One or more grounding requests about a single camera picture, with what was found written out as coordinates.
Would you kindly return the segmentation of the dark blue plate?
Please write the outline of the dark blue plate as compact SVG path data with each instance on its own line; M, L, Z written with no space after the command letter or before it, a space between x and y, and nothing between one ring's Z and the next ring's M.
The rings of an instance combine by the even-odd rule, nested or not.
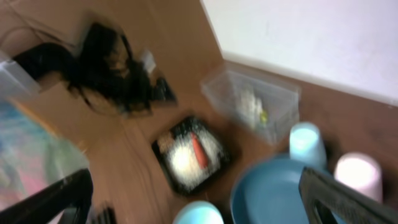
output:
M235 223L308 224L299 193L303 162L280 154L248 169L231 192Z

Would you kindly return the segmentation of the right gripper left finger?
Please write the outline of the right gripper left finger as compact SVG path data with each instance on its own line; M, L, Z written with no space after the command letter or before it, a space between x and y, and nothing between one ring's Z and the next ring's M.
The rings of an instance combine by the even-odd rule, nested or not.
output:
M76 208L73 223L86 223L93 196L88 169L80 169L37 194L1 212L1 223L48 223L68 206Z

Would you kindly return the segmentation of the light blue bowl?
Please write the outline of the light blue bowl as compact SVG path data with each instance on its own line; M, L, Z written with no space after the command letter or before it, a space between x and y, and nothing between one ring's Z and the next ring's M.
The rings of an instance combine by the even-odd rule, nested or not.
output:
M224 224L221 212L210 202L194 201L184 206L173 224Z

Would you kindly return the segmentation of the green foil snack wrapper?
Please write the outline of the green foil snack wrapper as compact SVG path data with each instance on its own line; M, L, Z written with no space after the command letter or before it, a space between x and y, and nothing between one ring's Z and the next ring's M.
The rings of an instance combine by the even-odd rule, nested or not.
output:
M266 110L260 110L259 112L259 123L261 125L266 125L268 122L268 114Z

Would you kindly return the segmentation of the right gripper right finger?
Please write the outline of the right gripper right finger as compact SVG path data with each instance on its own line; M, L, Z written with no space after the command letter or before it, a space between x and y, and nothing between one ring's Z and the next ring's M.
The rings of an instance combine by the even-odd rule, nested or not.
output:
M397 223L397 211L310 167L303 168L298 188L310 223L336 223L336 217L345 223Z

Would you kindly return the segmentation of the white napkin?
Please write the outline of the white napkin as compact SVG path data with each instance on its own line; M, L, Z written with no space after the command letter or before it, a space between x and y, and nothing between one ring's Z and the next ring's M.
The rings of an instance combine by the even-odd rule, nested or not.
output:
M261 125L259 123L259 112L264 110L262 101L254 94L254 90L246 88L240 91L236 103L237 111L241 119L252 129Z

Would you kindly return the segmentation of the white rice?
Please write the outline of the white rice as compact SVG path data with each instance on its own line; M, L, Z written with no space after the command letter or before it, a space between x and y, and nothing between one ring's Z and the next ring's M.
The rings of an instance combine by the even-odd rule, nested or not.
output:
M193 150L190 133L194 132L208 157L208 167L200 169ZM173 146L165 153L165 165L176 181L177 188L187 194L208 180L211 175L221 169L223 163L229 161L229 155L219 141L205 128L190 131L178 137Z

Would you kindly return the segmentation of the brown textured food piece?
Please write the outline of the brown textured food piece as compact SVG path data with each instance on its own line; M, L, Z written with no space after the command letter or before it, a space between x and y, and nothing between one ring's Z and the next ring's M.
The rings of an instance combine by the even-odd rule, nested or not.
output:
M161 137L157 140L157 144L159 147L160 153L164 154L166 153L174 144L174 138L173 137Z

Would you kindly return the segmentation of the orange carrot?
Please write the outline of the orange carrot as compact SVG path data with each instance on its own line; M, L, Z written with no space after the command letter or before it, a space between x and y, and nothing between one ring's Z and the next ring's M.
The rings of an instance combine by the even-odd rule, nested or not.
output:
M194 132L191 132L190 135L198 165L200 166L200 169L206 169L208 167L208 157L199 140L199 137Z

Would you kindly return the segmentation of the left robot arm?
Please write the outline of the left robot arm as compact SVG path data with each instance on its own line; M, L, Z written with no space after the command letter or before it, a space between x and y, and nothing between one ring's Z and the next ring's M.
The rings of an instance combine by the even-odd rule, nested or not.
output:
M68 91L77 91L98 114L104 112L88 99L85 90L99 94L120 114L151 113L152 103L177 103L165 77L152 80L144 61L134 59L124 33L98 22L90 26L77 57L59 44L46 42L16 55L14 60L34 80L50 72L60 73Z

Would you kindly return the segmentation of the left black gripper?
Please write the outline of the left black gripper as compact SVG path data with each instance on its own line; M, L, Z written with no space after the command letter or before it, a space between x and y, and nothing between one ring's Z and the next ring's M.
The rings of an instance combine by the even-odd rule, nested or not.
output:
M121 39L127 58L121 68L111 56ZM144 64L133 59L132 50L124 34L99 22L90 25L77 59L78 73L68 77L68 89L77 90L88 106L92 106L83 90L89 89L114 103L121 112L151 112L151 85ZM152 100L161 103L177 103L177 97L164 77L156 79L152 88Z

